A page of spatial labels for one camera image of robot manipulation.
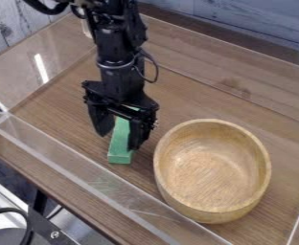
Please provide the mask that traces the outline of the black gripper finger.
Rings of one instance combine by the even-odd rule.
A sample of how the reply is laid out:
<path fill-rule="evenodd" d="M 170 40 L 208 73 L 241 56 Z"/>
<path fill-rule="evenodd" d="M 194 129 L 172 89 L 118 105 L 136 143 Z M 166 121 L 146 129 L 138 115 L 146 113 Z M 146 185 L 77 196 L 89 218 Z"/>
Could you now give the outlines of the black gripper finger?
<path fill-rule="evenodd" d="M 156 127 L 156 120 L 154 115 L 145 118 L 132 117 L 129 119 L 128 150 L 137 150 L 148 140 L 150 131 Z"/>
<path fill-rule="evenodd" d="M 109 113 L 103 105 L 97 105 L 91 102 L 87 102 L 86 105 L 89 118 L 95 132 L 101 137 L 103 137 L 114 126 L 113 115 Z"/>

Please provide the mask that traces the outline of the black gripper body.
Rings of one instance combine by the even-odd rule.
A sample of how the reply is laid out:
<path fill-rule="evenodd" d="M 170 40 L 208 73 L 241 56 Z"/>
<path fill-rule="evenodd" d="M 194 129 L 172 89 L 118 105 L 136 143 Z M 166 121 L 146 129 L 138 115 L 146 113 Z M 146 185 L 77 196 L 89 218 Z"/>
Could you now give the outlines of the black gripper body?
<path fill-rule="evenodd" d="M 132 117 L 156 116 L 158 104 L 144 92 L 144 62 L 136 62 L 121 69 L 102 69 L 101 81 L 85 80 L 83 102 L 103 105 L 109 113 L 126 120 Z"/>

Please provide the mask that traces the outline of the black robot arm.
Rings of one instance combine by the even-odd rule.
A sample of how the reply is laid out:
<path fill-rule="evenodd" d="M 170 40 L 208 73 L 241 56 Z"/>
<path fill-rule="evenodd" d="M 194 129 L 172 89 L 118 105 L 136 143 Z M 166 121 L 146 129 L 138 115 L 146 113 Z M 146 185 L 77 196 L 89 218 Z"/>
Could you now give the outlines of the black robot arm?
<path fill-rule="evenodd" d="M 73 0 L 71 12 L 81 18 L 97 47 L 98 81 L 85 80 L 83 102 L 99 136 L 114 127 L 117 117 L 129 122 L 128 149 L 140 148 L 154 128 L 158 104 L 146 96 L 144 84 L 154 82 L 144 75 L 142 50 L 146 27 L 136 0 Z"/>

